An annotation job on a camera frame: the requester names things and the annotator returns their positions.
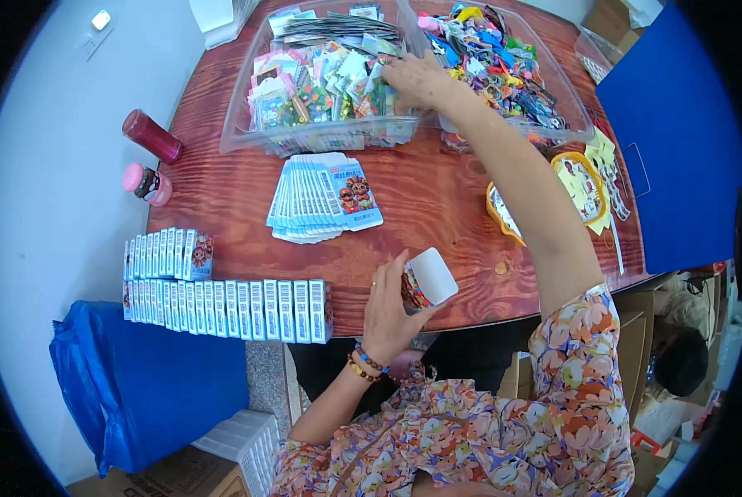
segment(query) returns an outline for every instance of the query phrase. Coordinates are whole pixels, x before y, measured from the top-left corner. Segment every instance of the wall socket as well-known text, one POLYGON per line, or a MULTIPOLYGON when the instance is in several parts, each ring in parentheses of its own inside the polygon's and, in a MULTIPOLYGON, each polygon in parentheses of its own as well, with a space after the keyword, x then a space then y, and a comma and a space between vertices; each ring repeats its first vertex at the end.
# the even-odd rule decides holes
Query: wall socket
POLYGON ((108 37, 114 31, 114 28, 111 26, 107 26, 106 29, 102 31, 98 31, 97 33, 88 33, 84 37, 84 45, 82 46, 82 51, 84 55, 84 61, 87 61, 92 58, 92 55, 95 54, 95 51, 98 50, 98 47, 101 46, 101 43, 108 37))

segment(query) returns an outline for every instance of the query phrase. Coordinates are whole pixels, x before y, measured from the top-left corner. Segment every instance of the floral shirt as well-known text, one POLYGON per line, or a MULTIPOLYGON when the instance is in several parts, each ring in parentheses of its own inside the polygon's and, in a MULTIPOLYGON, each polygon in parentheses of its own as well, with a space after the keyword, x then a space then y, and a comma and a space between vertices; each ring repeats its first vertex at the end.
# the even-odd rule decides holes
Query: floral shirt
POLYGON ((405 497, 418 469, 512 495, 624 495, 634 463, 619 328, 604 285, 552 313, 529 341, 535 400, 433 381, 413 363, 382 412, 342 426, 329 447, 283 440, 272 495, 405 497))

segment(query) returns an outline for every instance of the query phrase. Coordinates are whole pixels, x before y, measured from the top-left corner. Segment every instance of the floral sleeve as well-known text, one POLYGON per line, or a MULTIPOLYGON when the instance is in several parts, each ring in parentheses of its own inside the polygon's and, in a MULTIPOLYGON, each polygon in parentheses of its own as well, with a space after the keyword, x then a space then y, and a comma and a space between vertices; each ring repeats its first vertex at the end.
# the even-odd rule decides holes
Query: floral sleeve
POLYGON ((317 474, 329 465, 330 451, 322 445, 280 441, 271 497, 324 495, 326 483, 322 483, 317 474))
POLYGON ((535 400, 500 401, 503 447, 547 470, 565 495, 624 495, 634 482, 619 333, 614 301, 597 285, 532 334, 535 400))

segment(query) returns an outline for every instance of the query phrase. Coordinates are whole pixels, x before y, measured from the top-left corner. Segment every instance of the white wall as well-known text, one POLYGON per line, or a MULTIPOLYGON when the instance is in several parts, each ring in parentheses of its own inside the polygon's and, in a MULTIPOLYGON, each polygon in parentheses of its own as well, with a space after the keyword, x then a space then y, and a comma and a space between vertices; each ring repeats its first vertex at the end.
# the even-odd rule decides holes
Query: white wall
POLYGON ((167 126, 203 46, 187 0, 61 0, 0 112, 0 375, 63 485, 96 468, 51 365, 51 320, 78 299, 120 300, 124 242, 147 220, 122 172, 157 164, 120 126, 136 107, 167 126), (85 62, 101 9, 114 31, 85 62))
POLYGON ((595 7, 595 0, 518 0, 518 2, 534 5, 575 24, 581 24, 595 7))

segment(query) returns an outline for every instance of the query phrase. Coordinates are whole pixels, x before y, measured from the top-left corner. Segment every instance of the beaded bracelet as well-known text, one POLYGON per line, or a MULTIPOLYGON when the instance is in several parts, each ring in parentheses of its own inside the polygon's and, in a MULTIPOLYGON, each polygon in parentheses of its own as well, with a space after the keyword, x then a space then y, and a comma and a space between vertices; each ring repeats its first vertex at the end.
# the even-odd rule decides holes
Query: beaded bracelet
POLYGON ((380 380, 381 376, 371 376, 370 374, 364 372, 363 369, 354 362, 354 359, 352 359, 351 352, 346 354, 346 359, 349 360, 349 366, 352 368, 352 371, 359 374, 361 378, 367 379, 371 383, 376 383, 380 380))
POLYGON ((388 373, 388 368, 386 366, 382 366, 381 364, 377 364, 377 363, 373 362, 373 360, 371 360, 369 358, 369 355, 366 354, 366 351, 363 350, 363 347, 360 346, 360 343, 356 343, 354 345, 354 350, 356 350, 357 351, 357 354, 360 355, 360 359, 363 359, 364 361, 366 361, 366 363, 369 366, 371 366, 372 368, 374 368, 378 372, 382 372, 383 374, 387 374, 388 373))

